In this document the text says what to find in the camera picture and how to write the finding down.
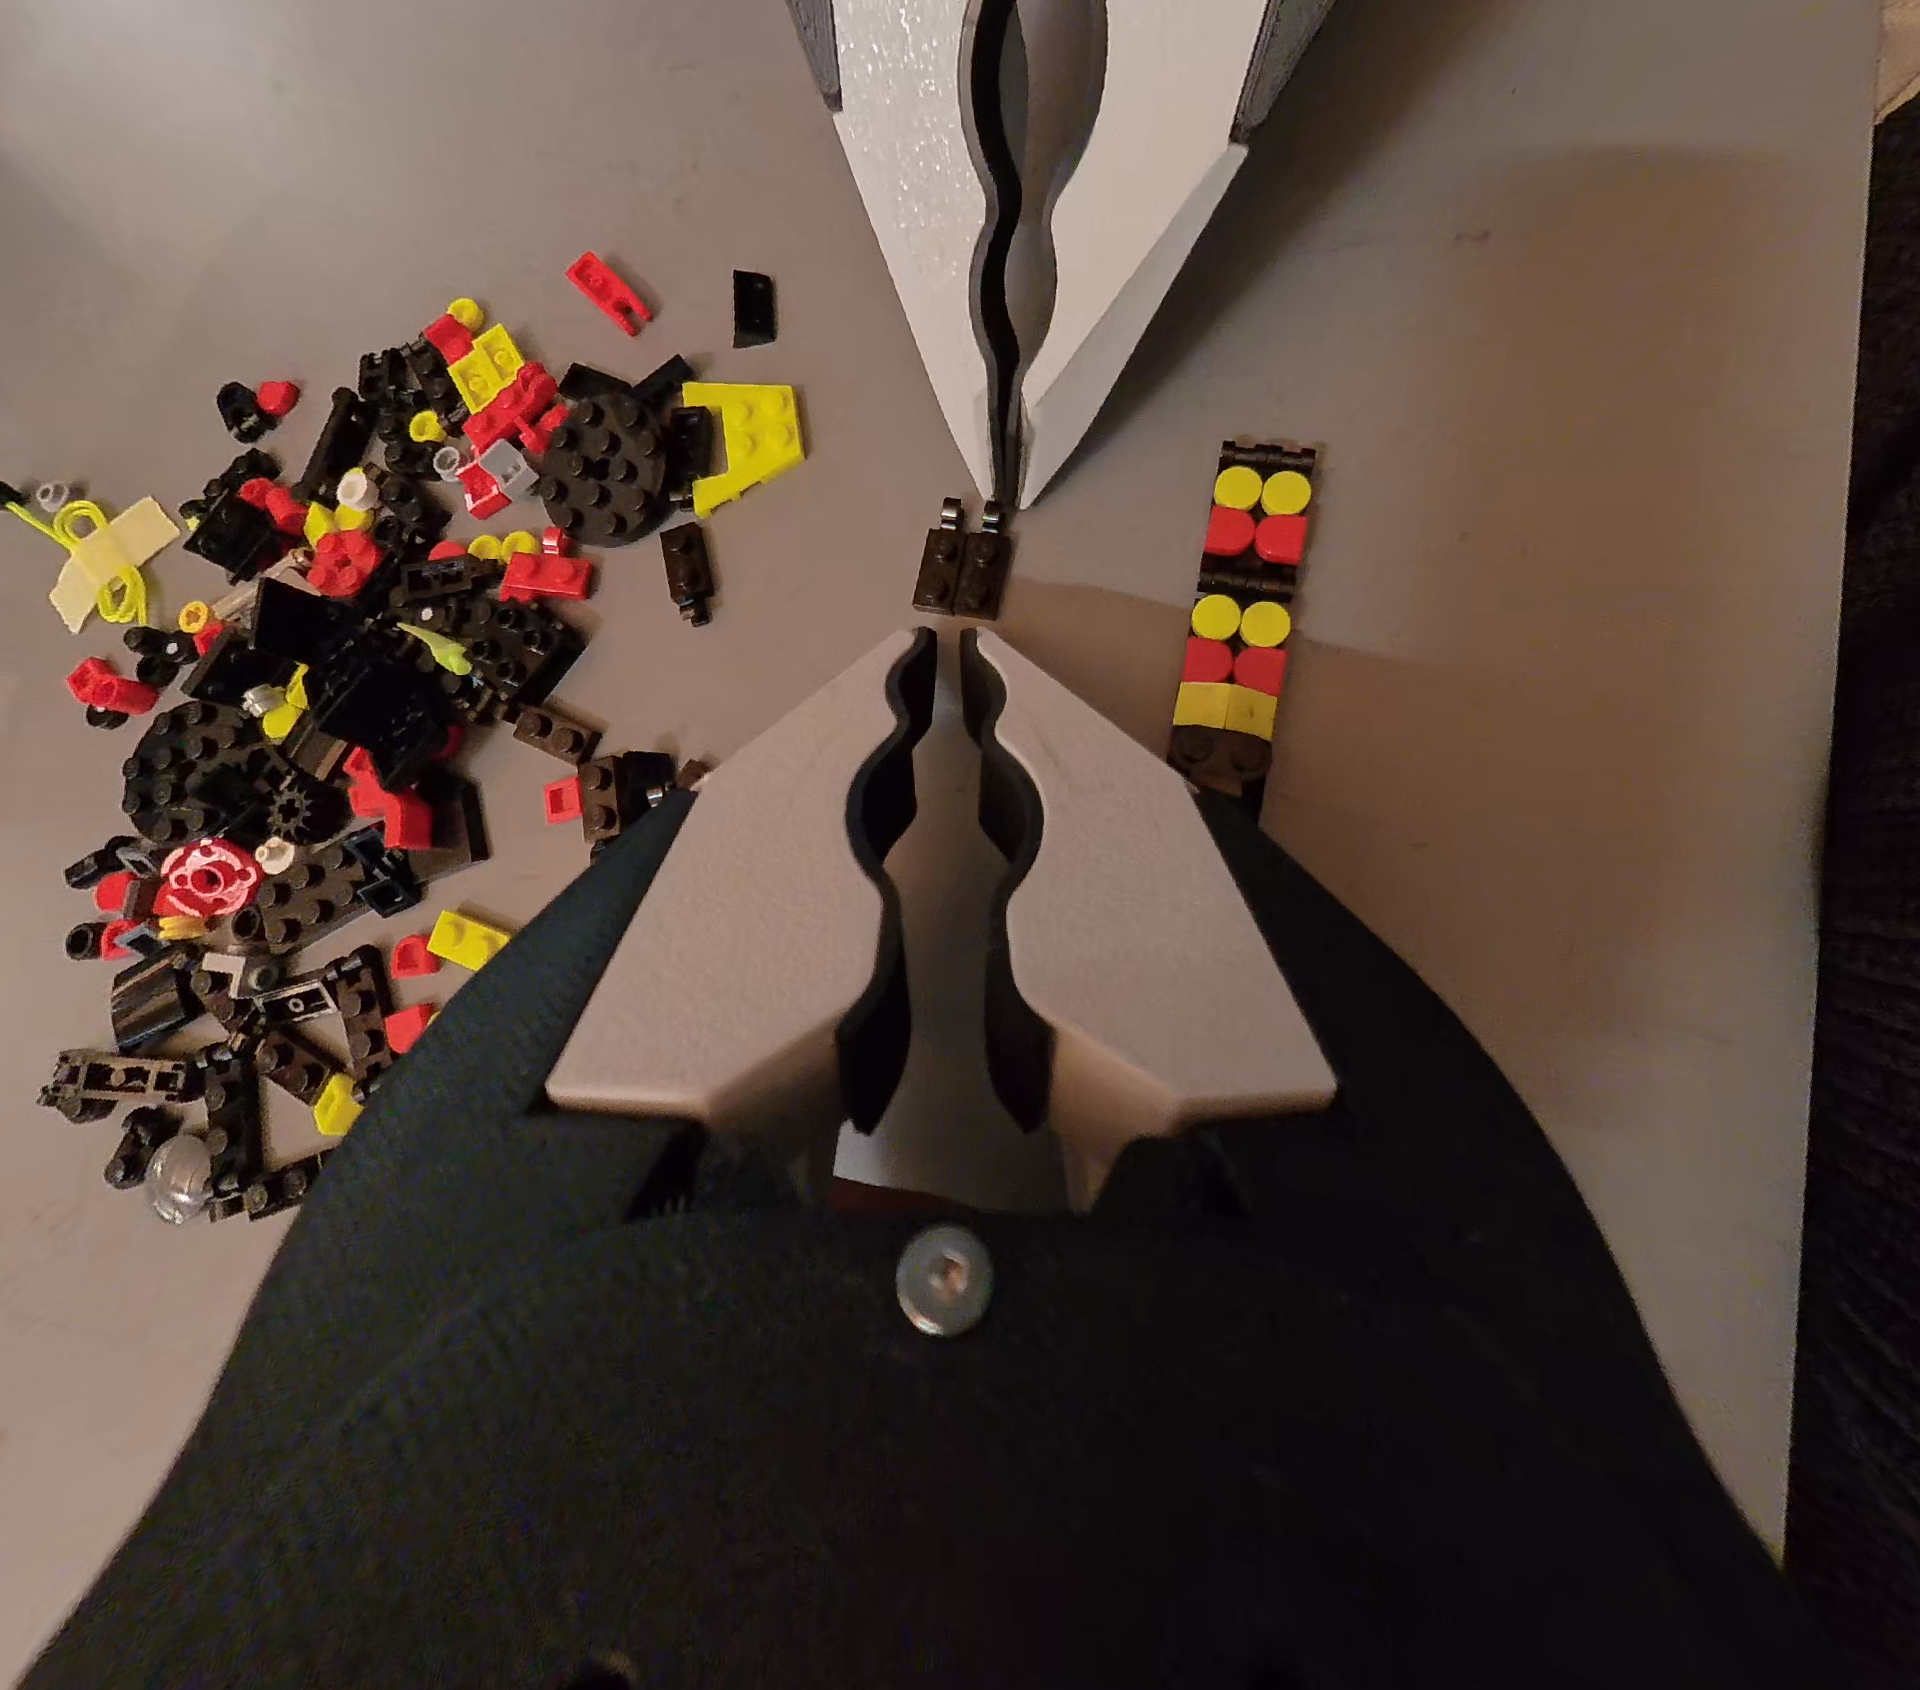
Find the yellow lego wedge plate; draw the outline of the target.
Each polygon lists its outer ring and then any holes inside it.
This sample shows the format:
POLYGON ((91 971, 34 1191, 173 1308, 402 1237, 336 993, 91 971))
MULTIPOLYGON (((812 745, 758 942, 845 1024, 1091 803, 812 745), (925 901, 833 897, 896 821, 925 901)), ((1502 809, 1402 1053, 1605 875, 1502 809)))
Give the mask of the yellow lego wedge plate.
POLYGON ((722 465, 689 486, 695 518, 709 518, 805 459, 801 401, 790 383, 684 383, 681 403, 717 413, 722 430, 722 465))

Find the black red yellow lego model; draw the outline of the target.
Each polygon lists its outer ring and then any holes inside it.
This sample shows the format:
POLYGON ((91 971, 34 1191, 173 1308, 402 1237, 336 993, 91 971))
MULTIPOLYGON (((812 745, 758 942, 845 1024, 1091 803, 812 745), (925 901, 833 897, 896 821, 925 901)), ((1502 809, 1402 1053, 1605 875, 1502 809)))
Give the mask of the black red yellow lego model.
POLYGON ((1322 453, 1226 438, 1164 745, 1204 794, 1262 820, 1311 537, 1322 453))

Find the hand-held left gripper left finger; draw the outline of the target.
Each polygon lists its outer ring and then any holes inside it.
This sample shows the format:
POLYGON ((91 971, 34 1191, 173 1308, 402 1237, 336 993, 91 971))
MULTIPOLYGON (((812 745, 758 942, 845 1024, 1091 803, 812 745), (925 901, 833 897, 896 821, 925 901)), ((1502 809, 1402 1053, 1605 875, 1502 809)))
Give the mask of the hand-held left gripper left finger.
POLYGON ((715 767, 689 799, 546 1097, 742 1139, 830 1179, 877 1128, 911 1046, 900 897, 933 629, 863 660, 715 767))

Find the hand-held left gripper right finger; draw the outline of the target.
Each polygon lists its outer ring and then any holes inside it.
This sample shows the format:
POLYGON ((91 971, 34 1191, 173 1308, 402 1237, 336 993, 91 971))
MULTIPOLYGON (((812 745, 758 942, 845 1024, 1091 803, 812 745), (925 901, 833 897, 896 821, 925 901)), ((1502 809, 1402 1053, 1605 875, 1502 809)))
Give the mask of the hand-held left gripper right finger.
POLYGON ((1322 1053, 1195 791, 995 631, 960 638, 991 915, 995 1097, 1088 1213, 1143 1139, 1324 1111, 1322 1053))

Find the red lego clip plate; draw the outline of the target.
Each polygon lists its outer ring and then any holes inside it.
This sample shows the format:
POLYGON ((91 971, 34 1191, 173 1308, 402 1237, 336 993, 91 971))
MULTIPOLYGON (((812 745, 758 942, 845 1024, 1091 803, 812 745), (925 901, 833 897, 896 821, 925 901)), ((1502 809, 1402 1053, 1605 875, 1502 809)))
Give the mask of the red lego clip plate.
POLYGON ((565 266, 565 281, 629 340, 637 340, 653 319, 644 293, 594 252, 582 252, 565 266))

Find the person's dark knit sweater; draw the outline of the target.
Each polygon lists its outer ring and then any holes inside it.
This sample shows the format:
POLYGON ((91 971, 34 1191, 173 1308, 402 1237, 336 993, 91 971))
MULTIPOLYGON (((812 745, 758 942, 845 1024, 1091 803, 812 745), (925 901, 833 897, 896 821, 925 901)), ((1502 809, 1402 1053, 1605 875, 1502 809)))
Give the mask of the person's dark knit sweater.
POLYGON ((1874 136, 1784 1565, 1859 1687, 1918 1684, 1918 100, 1874 136))

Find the pile of lego pieces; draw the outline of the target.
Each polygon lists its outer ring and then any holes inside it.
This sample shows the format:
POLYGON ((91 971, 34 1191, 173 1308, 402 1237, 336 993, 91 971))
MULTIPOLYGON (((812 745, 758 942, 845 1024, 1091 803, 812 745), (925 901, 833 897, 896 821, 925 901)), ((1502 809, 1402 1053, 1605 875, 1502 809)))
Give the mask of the pile of lego pieces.
POLYGON ((111 1037, 62 1053, 37 1097, 114 1128, 109 1189, 167 1225, 307 1200, 440 1011, 395 985, 480 971, 510 938, 442 911, 317 956, 491 857, 475 734, 546 760, 543 820, 591 853, 699 784, 699 760, 601 751, 561 703, 601 554, 704 523, 689 486, 722 465, 722 430, 684 383, 709 377, 681 355, 554 374, 459 297, 360 359, 298 471, 271 441, 302 383, 269 377, 218 388, 233 454, 178 508, 2 486, 2 515, 62 551, 62 623, 122 643, 67 696, 91 731, 136 734, 120 825, 62 872, 91 907, 63 956, 109 964, 111 1037))

